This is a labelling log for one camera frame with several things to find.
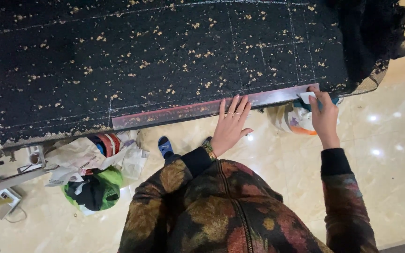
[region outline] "beige marble floor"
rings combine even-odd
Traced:
[[[255,131],[222,158],[261,175],[324,241],[321,143],[316,136],[279,132],[270,112],[252,112],[246,127]],[[405,84],[346,98],[340,121],[341,145],[363,192],[378,247],[405,243]],[[93,216],[79,213],[58,188],[44,188],[48,175],[22,184],[27,219],[0,221],[0,252],[116,252],[134,188],[163,164],[158,138],[167,135],[175,152],[183,154],[211,135],[216,123],[204,118],[142,130],[141,147],[151,154],[141,179],[122,190],[115,207]],[[18,210],[10,219],[20,217]]]

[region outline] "bracelet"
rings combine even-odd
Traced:
[[[210,159],[211,159],[212,162],[217,159],[217,156],[213,152],[213,148],[212,148],[212,145],[210,145],[210,142],[207,141],[206,143],[204,143],[202,145],[202,147],[207,152],[207,154],[210,156]]]

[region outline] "woman's right hand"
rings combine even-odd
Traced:
[[[332,103],[331,97],[327,92],[321,92],[315,87],[310,87],[316,98],[309,96],[312,107],[312,125],[323,144],[323,149],[340,148],[340,139],[337,136],[337,117],[338,107]],[[323,108],[318,108],[320,100]]]

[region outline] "floral jacket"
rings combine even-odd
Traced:
[[[120,253],[378,252],[342,149],[322,152],[327,244],[251,169],[227,160],[211,163],[203,153],[184,155],[135,190]]]

